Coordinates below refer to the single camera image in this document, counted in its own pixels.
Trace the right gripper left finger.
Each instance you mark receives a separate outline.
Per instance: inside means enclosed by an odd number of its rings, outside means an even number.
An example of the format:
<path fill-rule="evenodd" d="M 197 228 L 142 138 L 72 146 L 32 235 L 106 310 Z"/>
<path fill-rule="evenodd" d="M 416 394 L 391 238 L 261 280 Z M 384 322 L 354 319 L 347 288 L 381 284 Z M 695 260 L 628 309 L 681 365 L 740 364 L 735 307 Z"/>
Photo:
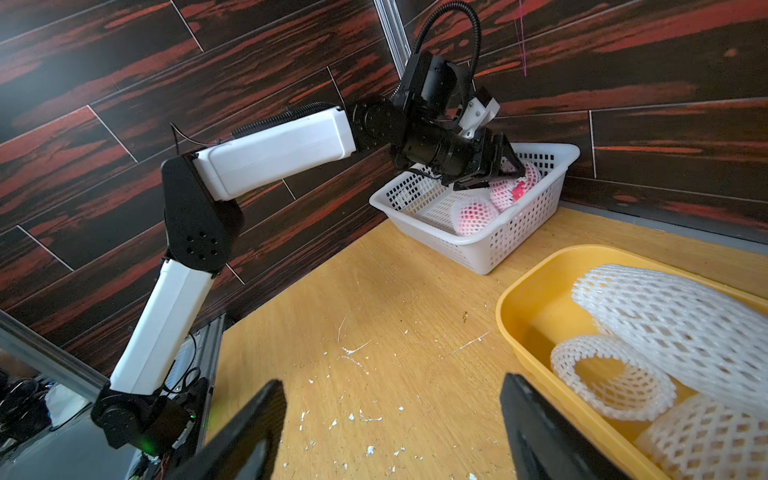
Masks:
<path fill-rule="evenodd" d="M 199 453 L 174 470 L 172 479 L 250 479 L 272 477 L 287 400 L 273 379 Z"/>

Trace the red apple netted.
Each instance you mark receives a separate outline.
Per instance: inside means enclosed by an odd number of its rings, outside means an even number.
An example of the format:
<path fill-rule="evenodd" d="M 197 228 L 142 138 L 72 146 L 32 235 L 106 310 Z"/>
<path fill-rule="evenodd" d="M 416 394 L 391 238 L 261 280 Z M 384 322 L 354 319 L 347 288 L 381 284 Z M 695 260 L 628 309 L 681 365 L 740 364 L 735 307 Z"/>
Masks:
<path fill-rule="evenodd" d="M 482 231 L 499 216 L 493 203 L 482 197 L 462 198 L 451 207 L 451 224 L 458 236 Z"/>
<path fill-rule="evenodd" d="M 537 167 L 525 161 L 525 176 L 516 179 L 498 179 L 490 183 L 490 200 L 499 212 L 513 207 L 540 180 L 541 174 Z"/>

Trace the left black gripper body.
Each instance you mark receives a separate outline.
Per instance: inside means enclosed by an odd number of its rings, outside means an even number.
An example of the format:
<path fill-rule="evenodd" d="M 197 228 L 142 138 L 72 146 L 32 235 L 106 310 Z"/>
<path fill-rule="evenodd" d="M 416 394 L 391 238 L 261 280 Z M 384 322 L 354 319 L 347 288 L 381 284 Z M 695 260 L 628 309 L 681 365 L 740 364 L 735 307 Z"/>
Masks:
<path fill-rule="evenodd" d="M 467 69 L 428 52 L 413 54 L 389 101 L 389 140 L 401 166 L 428 168 L 444 185 L 485 170 L 493 160 L 487 124 L 472 139 L 459 135 L 459 119 L 475 96 Z"/>

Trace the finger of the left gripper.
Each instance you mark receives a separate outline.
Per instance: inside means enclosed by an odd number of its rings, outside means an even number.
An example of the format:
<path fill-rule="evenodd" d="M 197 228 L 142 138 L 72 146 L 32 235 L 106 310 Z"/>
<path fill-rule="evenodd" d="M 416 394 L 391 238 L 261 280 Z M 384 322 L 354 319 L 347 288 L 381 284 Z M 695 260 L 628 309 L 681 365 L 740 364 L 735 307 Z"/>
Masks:
<path fill-rule="evenodd" d="M 499 162 L 491 162 L 485 170 L 465 175 L 452 183 L 454 191 L 487 188 L 492 181 L 506 179 L 510 173 L 505 171 Z"/>
<path fill-rule="evenodd" d="M 518 179 L 526 175 L 526 167 L 517 157 L 511 143 L 503 133 L 493 136 L 491 179 Z"/>

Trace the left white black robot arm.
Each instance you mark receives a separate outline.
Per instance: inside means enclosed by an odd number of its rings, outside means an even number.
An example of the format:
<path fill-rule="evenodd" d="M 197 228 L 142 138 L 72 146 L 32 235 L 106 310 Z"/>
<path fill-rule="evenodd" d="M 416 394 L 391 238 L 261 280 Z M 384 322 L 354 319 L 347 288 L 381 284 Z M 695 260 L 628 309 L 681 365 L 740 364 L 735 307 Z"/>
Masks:
<path fill-rule="evenodd" d="M 162 388 L 234 252 L 244 225 L 240 196 L 385 146 L 398 170 L 456 190 L 525 175 L 506 136 L 489 128 L 497 104 L 472 79 L 469 68 L 419 52 L 409 58 L 390 97 L 347 106 L 313 102 L 162 164 L 167 249 L 160 275 L 91 413 L 111 447 L 132 445 L 161 456 L 186 429 L 190 413 Z"/>

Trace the white plastic mesh basket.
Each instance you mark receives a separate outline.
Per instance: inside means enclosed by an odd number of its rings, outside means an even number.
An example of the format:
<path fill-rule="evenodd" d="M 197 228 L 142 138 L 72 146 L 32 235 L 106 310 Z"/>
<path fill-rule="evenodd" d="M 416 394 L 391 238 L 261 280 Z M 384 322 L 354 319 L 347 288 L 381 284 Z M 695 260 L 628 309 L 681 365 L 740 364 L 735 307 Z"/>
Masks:
<path fill-rule="evenodd" d="M 567 170 L 580 156 L 580 149 L 572 144 L 514 143 L 512 148 L 519 159 L 538 169 L 541 180 L 473 235 L 455 234 L 452 207 L 464 199 L 487 198 L 486 190 L 454 191 L 436 180 L 406 172 L 377 190 L 369 203 L 405 235 L 486 275 L 554 215 Z"/>

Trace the yellow plastic tub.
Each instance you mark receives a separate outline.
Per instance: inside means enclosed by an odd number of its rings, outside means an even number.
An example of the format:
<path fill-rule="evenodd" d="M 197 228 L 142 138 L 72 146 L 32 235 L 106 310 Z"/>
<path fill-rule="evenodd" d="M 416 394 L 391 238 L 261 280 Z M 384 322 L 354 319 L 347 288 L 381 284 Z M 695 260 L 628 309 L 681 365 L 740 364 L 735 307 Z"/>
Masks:
<path fill-rule="evenodd" d="M 603 455 L 633 479 L 665 479 L 667 475 L 633 444 L 647 422 L 607 420 L 553 373 L 550 355 L 562 342 L 595 335 L 591 316 L 571 299 L 575 281 L 589 270 L 619 264 L 677 275 L 732 297 L 767 314 L 767 295 L 737 289 L 654 259 L 605 245 L 561 249 L 533 267 L 502 294 L 496 307 L 499 329 L 521 364 L 522 375 L 552 407 L 565 416 Z"/>

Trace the white foam net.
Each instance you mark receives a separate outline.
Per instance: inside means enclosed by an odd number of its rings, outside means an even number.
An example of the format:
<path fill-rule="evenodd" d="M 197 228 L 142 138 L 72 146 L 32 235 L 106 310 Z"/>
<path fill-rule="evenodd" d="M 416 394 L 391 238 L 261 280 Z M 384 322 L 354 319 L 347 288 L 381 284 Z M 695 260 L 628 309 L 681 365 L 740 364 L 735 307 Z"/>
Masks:
<path fill-rule="evenodd" d="M 733 410 L 767 417 L 767 319 L 696 281 L 608 264 L 572 300 L 608 333 L 680 383 Z"/>
<path fill-rule="evenodd" d="M 635 445 L 672 479 L 767 477 L 767 422 L 703 395 L 661 415 Z"/>
<path fill-rule="evenodd" d="M 550 363 L 566 386 L 608 419 L 653 421 L 677 400 L 671 377 L 616 337 L 572 338 L 553 348 Z"/>

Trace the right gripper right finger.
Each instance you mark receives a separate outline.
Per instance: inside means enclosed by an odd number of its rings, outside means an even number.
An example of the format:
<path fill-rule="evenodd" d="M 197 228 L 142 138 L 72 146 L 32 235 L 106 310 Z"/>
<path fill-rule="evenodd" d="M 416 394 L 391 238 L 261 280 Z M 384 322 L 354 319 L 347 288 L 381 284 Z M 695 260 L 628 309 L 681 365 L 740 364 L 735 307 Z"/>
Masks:
<path fill-rule="evenodd" d="M 523 376 L 505 375 L 500 406 L 519 479 L 627 477 Z"/>

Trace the left aluminium frame post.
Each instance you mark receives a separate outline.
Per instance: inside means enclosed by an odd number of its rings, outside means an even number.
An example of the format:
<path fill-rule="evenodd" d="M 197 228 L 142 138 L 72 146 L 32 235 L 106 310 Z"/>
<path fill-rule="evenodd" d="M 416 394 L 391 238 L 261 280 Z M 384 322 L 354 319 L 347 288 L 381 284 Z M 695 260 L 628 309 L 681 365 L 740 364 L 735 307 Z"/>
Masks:
<path fill-rule="evenodd" d="M 395 0 L 374 0 L 380 24 L 399 78 L 403 77 L 411 48 Z"/>

